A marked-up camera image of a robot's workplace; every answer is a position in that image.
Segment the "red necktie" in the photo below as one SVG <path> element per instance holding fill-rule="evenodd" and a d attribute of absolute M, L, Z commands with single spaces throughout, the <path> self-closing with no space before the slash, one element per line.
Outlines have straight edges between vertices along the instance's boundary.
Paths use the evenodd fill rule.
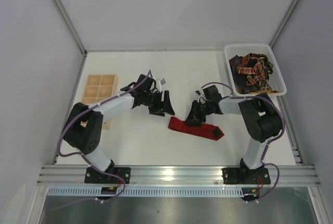
<path fill-rule="evenodd" d="M 218 141 L 224 136 L 223 131 L 218 127 L 206 123 L 201 123 L 198 127 L 188 126 L 185 121 L 176 117 L 171 117 L 168 128 L 172 131 L 198 136 L 201 138 Z"/>

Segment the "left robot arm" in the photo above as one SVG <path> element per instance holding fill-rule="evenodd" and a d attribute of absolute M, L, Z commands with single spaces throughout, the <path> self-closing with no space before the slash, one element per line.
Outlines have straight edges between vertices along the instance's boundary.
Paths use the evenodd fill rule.
<path fill-rule="evenodd" d="M 138 106 L 148 107 L 149 114 L 174 116 L 170 92 L 163 90 L 165 79 L 156 79 L 149 72 L 117 94 L 93 104 L 76 103 L 67 119 L 61 140 L 74 147 L 89 165 L 100 172 L 113 173 L 114 162 L 100 146 L 104 122 Z"/>

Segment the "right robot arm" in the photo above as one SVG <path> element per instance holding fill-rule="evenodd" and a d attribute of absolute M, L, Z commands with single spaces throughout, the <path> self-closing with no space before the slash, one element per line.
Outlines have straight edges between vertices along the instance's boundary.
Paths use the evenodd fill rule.
<path fill-rule="evenodd" d="M 250 97 L 223 97 L 215 85 L 215 82 L 210 82 L 197 92 L 204 94 L 204 99 L 192 102 L 185 125 L 201 127 L 211 114 L 241 115 L 250 141 L 239 170 L 243 178 L 248 178 L 264 168 L 263 159 L 268 146 L 284 134 L 285 121 L 266 93 Z"/>

